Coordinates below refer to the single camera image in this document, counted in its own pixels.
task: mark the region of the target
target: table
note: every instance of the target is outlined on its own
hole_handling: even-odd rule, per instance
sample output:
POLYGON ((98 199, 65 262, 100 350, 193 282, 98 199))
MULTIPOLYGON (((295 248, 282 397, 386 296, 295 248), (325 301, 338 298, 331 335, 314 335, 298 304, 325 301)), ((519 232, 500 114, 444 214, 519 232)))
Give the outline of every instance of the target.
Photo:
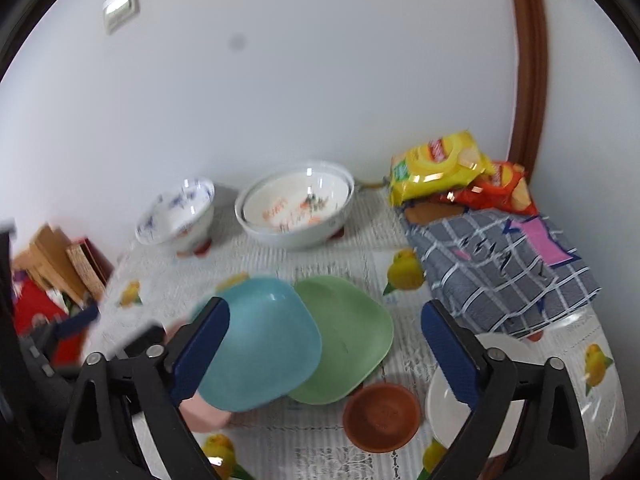
MULTIPOLYGON (((219 208, 214 222, 212 250, 203 258, 178 259, 156 248, 133 243, 108 284, 100 305, 101 318, 90 330, 83 356, 92 351, 111 356, 142 327, 156 320, 165 327, 187 317, 217 283, 248 272, 275 275, 293 282, 315 274, 344 277, 384 305, 394 320, 393 346, 366 384, 390 381, 411 390, 424 406, 436 361, 420 331, 420 311, 431 299, 426 285, 418 290, 383 295, 386 270, 407 241, 384 190, 363 190, 354 199, 343 238, 305 252, 262 247, 237 224, 232 208, 219 208), (139 297, 120 306, 130 282, 140 282, 139 297)), ((586 392, 585 351, 599 345, 611 357, 607 339, 591 306, 585 306, 545 329, 542 338, 525 339, 544 362, 558 356, 567 365, 585 425, 591 478, 597 480, 618 462, 626 439, 626 415, 615 364, 600 384, 586 392)), ((412 441, 386 454, 354 447, 342 428, 346 401, 328 406, 305 406, 288 397, 247 413, 234 415, 221 433, 234 441, 238 460, 257 480, 415 480, 422 454, 433 435, 424 420, 412 441)), ((144 418, 134 422, 151 472, 169 478, 155 450, 144 418)), ((194 434, 199 442, 206 435, 194 434)))

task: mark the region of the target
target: bowl base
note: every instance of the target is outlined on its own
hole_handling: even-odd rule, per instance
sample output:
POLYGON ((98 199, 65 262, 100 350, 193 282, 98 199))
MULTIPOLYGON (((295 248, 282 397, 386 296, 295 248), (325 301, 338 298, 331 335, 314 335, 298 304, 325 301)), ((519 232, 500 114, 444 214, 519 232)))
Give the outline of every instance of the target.
POLYGON ((338 240, 344 236, 344 227, 338 229, 334 234, 329 236, 329 240, 338 240))
POLYGON ((175 255, 178 256, 178 258, 188 258, 189 256, 197 256, 198 258, 203 258, 209 253, 211 243, 211 238, 207 238, 195 249, 191 251, 177 251, 175 255))

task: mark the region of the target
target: blue plate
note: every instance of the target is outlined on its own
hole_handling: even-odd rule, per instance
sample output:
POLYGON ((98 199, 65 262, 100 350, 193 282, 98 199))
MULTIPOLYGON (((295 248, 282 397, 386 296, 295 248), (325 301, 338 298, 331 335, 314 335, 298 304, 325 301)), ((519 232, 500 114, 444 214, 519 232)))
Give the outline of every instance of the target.
MULTIPOLYGON (((198 388, 211 406, 252 410, 288 394, 316 371, 320 332, 289 283, 253 278, 218 296, 229 305, 229 329, 198 388)), ((196 307, 192 320, 205 304, 196 307)))

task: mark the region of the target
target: brown clay dish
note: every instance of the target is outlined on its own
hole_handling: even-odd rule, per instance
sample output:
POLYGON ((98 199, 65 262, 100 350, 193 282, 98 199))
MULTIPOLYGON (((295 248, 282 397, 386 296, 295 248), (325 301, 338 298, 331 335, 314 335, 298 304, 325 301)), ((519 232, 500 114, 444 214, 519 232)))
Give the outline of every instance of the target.
POLYGON ((344 409, 344 431, 354 446, 388 453, 409 442, 420 427, 418 399, 404 386, 378 383, 357 392, 344 409))

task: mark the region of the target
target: blue gripper pad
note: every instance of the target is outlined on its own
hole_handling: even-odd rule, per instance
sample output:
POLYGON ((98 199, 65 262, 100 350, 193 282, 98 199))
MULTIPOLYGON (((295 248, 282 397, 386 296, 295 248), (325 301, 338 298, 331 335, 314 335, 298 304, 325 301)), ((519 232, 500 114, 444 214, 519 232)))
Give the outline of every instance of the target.
MULTIPOLYGON (((204 373, 209 368, 226 331, 229 329, 228 303, 222 298, 212 298, 210 301, 213 300, 217 300, 216 306, 207 319, 202 322, 200 329, 191 337, 175 362, 175 382, 170 394, 174 406, 178 406, 184 399, 190 399, 194 396, 204 373)), ((193 323, 200 321, 206 309, 207 307, 198 314, 193 323)))
POLYGON ((56 337, 62 341, 73 335, 82 332, 89 324, 95 321, 100 315, 98 304, 91 300, 87 306, 78 312, 75 316, 68 317, 63 321, 59 321, 55 329, 56 337))
POLYGON ((481 397, 478 370, 433 302, 424 304, 420 323, 422 334, 456 399, 468 404, 471 410, 475 409, 481 397))

